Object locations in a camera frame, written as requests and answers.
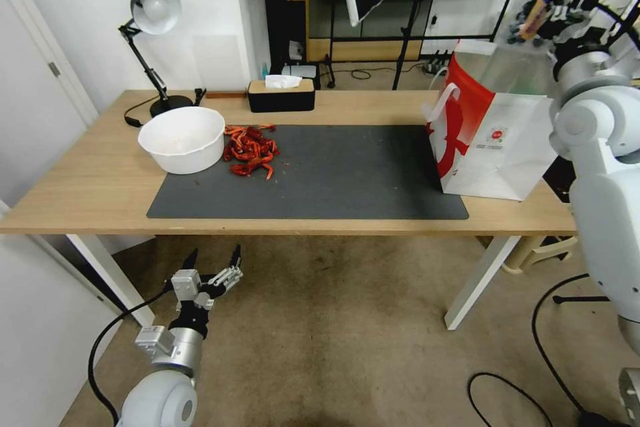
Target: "bag handle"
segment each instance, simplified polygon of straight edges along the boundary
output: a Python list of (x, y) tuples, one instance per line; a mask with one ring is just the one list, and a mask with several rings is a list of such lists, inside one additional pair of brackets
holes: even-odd
[(429, 88), (428, 90), (431, 90), (433, 88), (433, 84), (435, 83), (436, 80), (438, 80), (438, 77), (443, 73), (449, 71), (449, 67), (442, 67), (440, 70), (438, 70), (438, 72), (436, 72), (436, 74), (433, 76), (433, 79), (431, 79), (431, 83), (429, 84)]
[(455, 98), (456, 100), (460, 98), (460, 87), (458, 87), (453, 82), (451, 82), (445, 87), (445, 89), (442, 92), (442, 95), (440, 95), (440, 98), (438, 99), (438, 102), (435, 104), (435, 107), (433, 108), (433, 110), (429, 111), (427, 109), (426, 103), (422, 106), (422, 113), (427, 119), (427, 122), (432, 122), (437, 120), (437, 118), (440, 116), (440, 114), (444, 110), (445, 105), (447, 104), (447, 100), (449, 100), (449, 97), (451, 97), (452, 95), (453, 95), (453, 98)]

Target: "white bowl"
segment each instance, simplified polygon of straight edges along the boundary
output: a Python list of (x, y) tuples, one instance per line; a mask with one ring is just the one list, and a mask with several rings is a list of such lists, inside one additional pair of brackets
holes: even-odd
[(195, 173), (220, 160), (224, 133), (225, 119), (218, 111), (182, 107), (148, 121), (138, 143), (169, 173)]

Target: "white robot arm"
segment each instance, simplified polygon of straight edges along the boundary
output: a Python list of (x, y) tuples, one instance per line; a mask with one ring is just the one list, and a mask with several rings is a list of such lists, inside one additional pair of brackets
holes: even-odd
[[(637, 34), (631, 49), (628, 38), (608, 44), (638, 2), (599, 2), (609, 22), (595, 12), (578, 37), (556, 45), (560, 92), (550, 140), (575, 168), (569, 198), (587, 270), (640, 356), (640, 91), (629, 85), (638, 68)], [(640, 426), (640, 369), (624, 369), (619, 383), (629, 418)]]
[[(185, 261), (193, 266), (197, 250)], [(118, 427), (189, 427), (197, 409), (195, 385), (206, 324), (215, 299), (228, 292), (242, 277), (240, 246), (229, 267), (216, 276), (203, 276), (183, 268), (171, 278), (180, 314), (169, 329), (144, 327), (135, 344), (151, 357), (155, 371), (127, 396)]]

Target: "black tissue box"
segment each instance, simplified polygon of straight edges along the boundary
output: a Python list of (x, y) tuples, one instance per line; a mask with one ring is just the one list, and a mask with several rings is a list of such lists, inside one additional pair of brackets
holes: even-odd
[(313, 81), (302, 79), (300, 85), (287, 89), (266, 88), (263, 80), (254, 80), (247, 90), (253, 113), (272, 111), (309, 111), (315, 106)]

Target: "floor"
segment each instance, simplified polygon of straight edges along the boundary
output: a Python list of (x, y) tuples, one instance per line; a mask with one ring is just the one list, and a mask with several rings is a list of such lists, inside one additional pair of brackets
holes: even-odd
[[(371, 73), (369, 81), (340, 73), (337, 88), (388, 88), (393, 72)], [(404, 75), (404, 88), (428, 86), (418, 68)], [(520, 276), (499, 272), (456, 332), (442, 319), (483, 253), (474, 238), (158, 237), (116, 260), (148, 298), (193, 248), (200, 272), (211, 273), (226, 266), (237, 242), (245, 277), (211, 312), (195, 427), (481, 426), (465, 392), (480, 370), (526, 389), (554, 425), (575, 425), (572, 405), (535, 348), (530, 319), (545, 290), (584, 271), (579, 254)], [(562, 292), (597, 290), (581, 280)], [(174, 308), (171, 296), (159, 300), (156, 323), (167, 325)], [(617, 376), (638, 359), (612, 307), (550, 303), (539, 325), (576, 397), (623, 420)], [(132, 344), (137, 331), (125, 321), (96, 369), (118, 409), (150, 372)], [(492, 425), (544, 425), (534, 407), (495, 380), (478, 380), (474, 394)], [(85, 385), (62, 426), (86, 425), (108, 427), (110, 417)]]
[[(406, 61), (402, 66), (402, 74), (398, 82), (398, 90), (428, 90), (432, 75), (425, 75), (421, 64), (424, 61)], [(366, 70), (366, 73), (351, 71), (354, 69)], [(395, 62), (342, 62), (334, 63), (336, 90), (391, 90), (395, 77)], [(326, 66), (320, 66), (322, 88), (327, 88), (329, 74)], [(440, 88), (442, 77), (433, 83), (434, 89)]]

